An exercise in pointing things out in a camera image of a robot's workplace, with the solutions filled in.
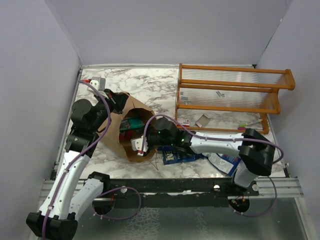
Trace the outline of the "Kettle sea salt vinegar chips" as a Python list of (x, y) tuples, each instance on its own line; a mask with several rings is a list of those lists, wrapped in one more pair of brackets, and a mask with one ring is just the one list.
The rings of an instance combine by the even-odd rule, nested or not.
[(199, 159), (205, 158), (200, 154), (184, 154), (177, 151), (171, 146), (159, 146), (158, 151), (162, 153), (162, 159), (164, 165), (178, 164), (178, 163), (189, 163)]

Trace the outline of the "teal snack packet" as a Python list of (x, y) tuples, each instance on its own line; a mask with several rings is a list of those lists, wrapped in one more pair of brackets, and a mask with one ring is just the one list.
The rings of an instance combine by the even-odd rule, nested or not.
[(145, 126), (145, 123), (136, 116), (130, 116), (123, 119), (120, 123), (119, 130), (121, 132), (140, 129)]

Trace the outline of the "blue white snack bag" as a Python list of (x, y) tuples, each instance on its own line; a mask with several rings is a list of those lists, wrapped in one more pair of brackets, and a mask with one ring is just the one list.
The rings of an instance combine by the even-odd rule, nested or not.
[(232, 177), (241, 162), (241, 158), (229, 154), (213, 153), (207, 156), (209, 163), (219, 172)]

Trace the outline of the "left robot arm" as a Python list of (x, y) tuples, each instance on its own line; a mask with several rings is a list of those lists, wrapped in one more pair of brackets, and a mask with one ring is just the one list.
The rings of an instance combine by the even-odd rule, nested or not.
[(127, 93), (114, 93), (105, 89), (96, 95), (97, 103), (87, 99), (75, 101), (71, 107), (72, 127), (66, 139), (61, 168), (45, 201), (37, 212), (31, 212), (26, 224), (43, 240), (71, 240), (78, 222), (95, 197), (106, 197), (111, 190), (104, 174), (94, 174), (92, 179), (75, 193), (80, 176), (89, 163), (98, 142), (106, 133), (101, 128), (111, 123), (111, 113), (122, 114), (129, 98)]

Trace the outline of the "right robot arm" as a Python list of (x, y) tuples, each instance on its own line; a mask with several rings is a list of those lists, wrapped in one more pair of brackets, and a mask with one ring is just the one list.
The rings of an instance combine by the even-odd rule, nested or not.
[(268, 177), (272, 173), (276, 146), (258, 131), (247, 128), (243, 133), (223, 135), (205, 134), (191, 131), (162, 116), (153, 125), (146, 123), (142, 135), (143, 152), (154, 147), (172, 147), (183, 155), (222, 154), (239, 157), (240, 169), (235, 172), (229, 189), (240, 196), (250, 184), (260, 176)]

